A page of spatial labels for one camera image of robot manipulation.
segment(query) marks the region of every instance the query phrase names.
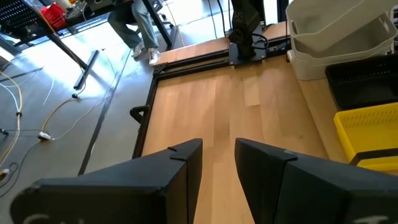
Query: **desk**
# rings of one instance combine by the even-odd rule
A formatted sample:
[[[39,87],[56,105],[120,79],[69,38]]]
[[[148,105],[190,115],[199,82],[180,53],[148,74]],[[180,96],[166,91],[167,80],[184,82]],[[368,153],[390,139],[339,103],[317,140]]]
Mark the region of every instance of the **desk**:
[[[108,12],[117,10],[121,7],[130,7],[130,5],[134,2],[134,0],[117,0],[116,4],[110,7],[104,7],[102,9],[99,9],[95,12],[93,12],[91,15],[87,16],[86,19],[92,19],[92,18],[96,18],[98,16],[101,16],[103,14],[106,14]],[[170,50],[173,47],[173,43],[174,43],[174,37],[176,35],[176,31],[175,28],[172,29],[172,36],[173,39],[170,37],[169,33],[167,32],[167,29],[164,27],[164,25],[162,24],[162,21],[159,18],[159,15],[157,14],[157,12],[155,11],[155,9],[153,8],[153,5],[150,4],[149,0],[143,0],[144,4],[146,5],[148,12],[151,16],[151,18],[154,20],[155,25],[157,26],[159,32],[162,34],[162,37],[164,38],[164,40],[166,41],[167,44],[167,48],[166,50]],[[61,29],[56,29],[55,31],[60,31],[62,29],[66,29],[68,27],[71,26],[75,26],[79,23],[85,22],[86,20],[84,20],[84,18],[81,18],[80,21],[76,21],[74,23],[69,23],[67,27],[62,27]],[[47,36],[52,42],[54,42],[60,49],[62,49],[69,57],[72,58],[72,60],[76,60],[76,63],[79,64],[79,66],[85,70],[85,72],[83,74],[80,75],[80,78],[77,80],[75,86],[73,87],[75,90],[79,90],[81,89],[81,87],[83,86],[84,80],[87,77],[90,68],[93,66],[98,54],[99,54],[99,50],[96,50],[93,52],[88,64],[85,63],[84,61],[82,61],[82,59],[77,56],[72,50],[70,50],[63,42],[62,40],[58,37],[57,34],[54,33],[49,33],[48,31],[46,31],[48,29],[44,29],[42,32],[37,33],[34,37],[28,37],[24,40],[21,40],[20,42],[16,43],[15,46],[21,45],[21,44],[26,44],[32,40],[41,38],[43,36]]]

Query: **black metal frame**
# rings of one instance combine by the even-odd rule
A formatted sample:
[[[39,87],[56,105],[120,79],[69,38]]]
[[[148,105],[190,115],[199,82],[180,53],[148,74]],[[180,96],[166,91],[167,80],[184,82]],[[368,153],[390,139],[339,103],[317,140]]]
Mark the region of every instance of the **black metal frame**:
[[[43,5],[46,5],[47,2],[44,2],[43,0],[40,1]],[[159,15],[157,14],[156,10],[154,9],[154,6],[149,2],[149,0],[143,0],[144,4],[146,5],[149,14],[151,16],[151,18],[154,20],[155,25],[157,26],[157,28],[159,29],[160,33],[162,34],[162,37],[164,38],[164,40],[166,41],[167,44],[167,48],[166,50],[171,50],[174,47],[174,42],[175,42],[175,37],[177,34],[177,29],[174,28],[172,29],[172,37],[173,40],[170,38],[169,33],[167,32],[167,29],[165,28],[165,26],[163,25],[162,21],[159,18]],[[108,12],[109,10],[105,10],[103,12],[100,12],[94,16],[91,16],[89,19],[92,19],[96,16],[102,15],[105,12]],[[73,86],[73,88],[75,90],[80,90],[84,84],[85,79],[87,78],[87,76],[89,75],[91,68],[93,67],[98,54],[99,54],[99,50],[96,50],[93,52],[91,58],[88,61],[88,64],[85,63],[79,56],[77,56],[71,49],[69,49],[63,42],[62,40],[59,38],[59,36],[57,34],[47,34],[47,37],[54,42],[61,50],[63,50],[70,58],[72,58],[72,60],[74,60],[77,64],[79,64],[79,66],[84,69],[84,73],[82,73],[79,77],[79,79],[76,81],[76,84]]]
[[[269,47],[266,50],[267,58],[285,55],[287,51],[290,49],[291,45],[289,37],[281,37],[269,40]],[[195,64],[207,62],[210,60],[212,62],[206,63],[204,65],[202,64],[195,66]],[[179,67],[186,67],[189,65],[192,65],[192,67],[178,70]],[[144,148],[145,139],[148,131],[150,115],[152,113],[152,108],[155,101],[157,85],[159,84],[160,81],[167,80],[169,78],[177,78],[184,75],[190,75],[193,73],[209,71],[212,69],[223,68],[230,65],[231,64],[229,62],[229,49],[226,49],[205,55],[200,55],[197,57],[179,60],[176,62],[164,63],[156,66],[154,69],[153,79],[149,88],[146,104],[143,106],[134,107],[130,111],[130,115],[138,123],[141,124],[138,131],[136,145],[134,146],[134,152],[132,158],[134,159],[137,157],[141,157],[142,155],[142,150]]]

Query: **yellow cable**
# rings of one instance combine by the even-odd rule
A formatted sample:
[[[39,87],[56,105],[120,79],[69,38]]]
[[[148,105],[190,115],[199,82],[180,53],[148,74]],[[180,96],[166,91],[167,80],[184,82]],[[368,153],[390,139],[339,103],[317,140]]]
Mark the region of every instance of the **yellow cable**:
[[[57,110],[59,110],[59,109],[60,109],[63,105],[65,105],[66,103],[71,102],[71,101],[73,101],[73,100],[75,100],[75,99],[69,98],[68,100],[65,100],[65,101],[62,102],[59,106],[57,106],[57,107],[51,112],[50,116],[48,116],[48,117],[45,119],[44,124],[43,124],[43,126],[42,126],[42,131],[44,131],[44,129],[45,129],[47,123],[50,121],[51,117],[55,114],[55,112],[57,112]]]
[[[6,78],[8,78],[11,82],[13,82],[15,84],[15,86],[18,88],[18,92],[19,92],[19,107],[17,109],[18,112],[21,112],[22,110],[22,92],[21,92],[21,88],[19,88],[19,85],[8,75],[4,74],[3,72],[0,71],[1,75],[4,75]],[[12,149],[14,148],[18,138],[19,138],[19,133],[21,132],[21,115],[18,114],[17,115],[17,133],[14,137],[14,139],[11,141],[10,146],[4,151],[4,153],[1,155],[0,157],[0,164],[2,164],[3,160],[8,156],[8,154],[12,151]]]

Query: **white sneaker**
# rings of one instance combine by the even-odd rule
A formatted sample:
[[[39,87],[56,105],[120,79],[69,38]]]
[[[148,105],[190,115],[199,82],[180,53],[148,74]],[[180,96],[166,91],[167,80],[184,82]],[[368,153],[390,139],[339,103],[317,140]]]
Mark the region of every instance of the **white sneaker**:
[[[134,48],[133,48],[133,50],[132,50],[132,57],[134,57],[134,58],[136,58],[136,57],[138,57],[140,54],[141,54],[141,52],[142,52],[142,50],[144,49],[144,42],[143,41],[141,41],[141,43],[139,43],[137,46],[135,46]]]
[[[157,49],[148,49],[149,52],[149,65],[154,66],[160,59],[160,52]]]

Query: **yellow plastic basket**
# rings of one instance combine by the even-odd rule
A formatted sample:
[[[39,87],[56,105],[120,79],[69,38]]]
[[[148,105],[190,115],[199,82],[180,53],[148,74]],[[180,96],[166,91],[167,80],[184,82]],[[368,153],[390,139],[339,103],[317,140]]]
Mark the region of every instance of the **yellow plastic basket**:
[[[335,124],[349,161],[359,152],[398,148],[398,103],[338,112]],[[365,159],[358,166],[398,170],[398,156]]]

